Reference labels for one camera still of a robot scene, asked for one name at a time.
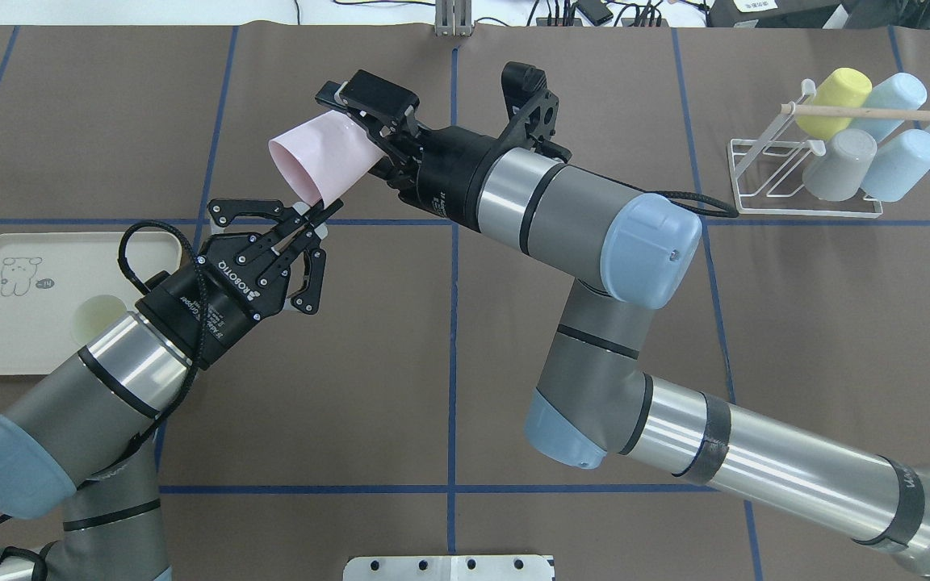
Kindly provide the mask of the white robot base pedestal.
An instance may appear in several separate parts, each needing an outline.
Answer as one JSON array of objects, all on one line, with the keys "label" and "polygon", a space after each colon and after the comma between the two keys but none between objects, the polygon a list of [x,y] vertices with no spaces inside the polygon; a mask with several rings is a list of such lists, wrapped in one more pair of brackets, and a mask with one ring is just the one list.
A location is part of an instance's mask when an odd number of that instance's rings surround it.
[{"label": "white robot base pedestal", "polygon": [[343,580],[555,580],[552,556],[473,554],[362,556],[344,566]]}]

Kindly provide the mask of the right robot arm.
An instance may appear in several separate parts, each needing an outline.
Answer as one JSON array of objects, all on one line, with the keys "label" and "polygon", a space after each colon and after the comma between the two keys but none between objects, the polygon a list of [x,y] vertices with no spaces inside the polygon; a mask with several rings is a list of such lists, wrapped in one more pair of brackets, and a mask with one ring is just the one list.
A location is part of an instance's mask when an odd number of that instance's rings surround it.
[{"label": "right robot arm", "polygon": [[930,580],[930,466],[912,467],[641,371],[650,324],[702,238],[701,208],[576,168],[554,142],[546,74],[509,62],[499,136],[417,121],[418,97],[359,70],[315,96],[377,146],[371,168],[414,208],[571,275],[526,419],[542,454],[609,454],[803,518]]}]

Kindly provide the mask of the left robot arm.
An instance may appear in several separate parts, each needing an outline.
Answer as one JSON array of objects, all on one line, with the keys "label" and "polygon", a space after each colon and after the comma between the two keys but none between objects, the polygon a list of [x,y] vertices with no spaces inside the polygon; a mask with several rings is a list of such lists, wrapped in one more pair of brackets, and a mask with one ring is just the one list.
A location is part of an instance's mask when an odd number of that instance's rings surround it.
[{"label": "left robot arm", "polygon": [[173,273],[0,413],[0,580],[170,580],[154,444],[198,372],[262,320],[320,309],[326,220],[341,201],[212,199],[215,227]]}]

